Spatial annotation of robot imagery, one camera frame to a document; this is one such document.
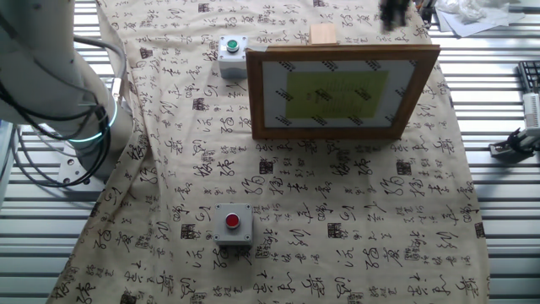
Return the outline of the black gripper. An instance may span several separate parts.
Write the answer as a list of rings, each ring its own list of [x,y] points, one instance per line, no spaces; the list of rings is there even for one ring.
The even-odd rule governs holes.
[[[395,14],[405,14],[408,10],[410,0],[381,0],[381,22],[382,30],[385,32],[392,31],[393,16]],[[403,28],[407,26],[405,17],[396,17],[394,19],[394,28]]]

